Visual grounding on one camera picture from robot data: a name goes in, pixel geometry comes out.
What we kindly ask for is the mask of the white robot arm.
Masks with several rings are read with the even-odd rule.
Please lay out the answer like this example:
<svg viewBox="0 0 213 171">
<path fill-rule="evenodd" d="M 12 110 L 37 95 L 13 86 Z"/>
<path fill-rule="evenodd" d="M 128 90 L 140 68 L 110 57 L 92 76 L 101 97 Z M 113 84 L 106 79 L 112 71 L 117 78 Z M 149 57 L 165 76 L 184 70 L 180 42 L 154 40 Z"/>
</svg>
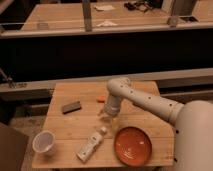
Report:
<svg viewBox="0 0 213 171">
<path fill-rule="evenodd" d="M 116 117 L 124 99 L 169 123 L 175 129 L 174 171 L 213 171 L 213 104 L 186 104 L 135 89 L 128 77 L 110 79 L 102 112 Z"/>
</svg>

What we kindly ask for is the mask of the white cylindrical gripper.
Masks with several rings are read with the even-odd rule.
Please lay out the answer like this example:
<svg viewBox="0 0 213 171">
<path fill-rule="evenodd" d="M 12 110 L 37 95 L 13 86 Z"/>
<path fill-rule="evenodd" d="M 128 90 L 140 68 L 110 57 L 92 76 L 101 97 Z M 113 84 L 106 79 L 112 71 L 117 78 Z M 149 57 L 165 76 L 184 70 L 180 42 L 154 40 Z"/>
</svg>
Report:
<svg viewBox="0 0 213 171">
<path fill-rule="evenodd" d="M 103 111 L 108 114 L 109 116 L 112 116 L 114 118 L 111 119 L 110 124 L 111 128 L 114 132 L 117 132 L 120 128 L 120 119 L 116 117 L 121 109 L 121 103 L 122 99 L 120 97 L 113 96 L 111 94 L 108 95 L 108 98 L 106 100 L 106 103 L 104 105 Z M 104 117 L 105 113 L 100 111 L 97 116 L 98 117 Z"/>
</svg>

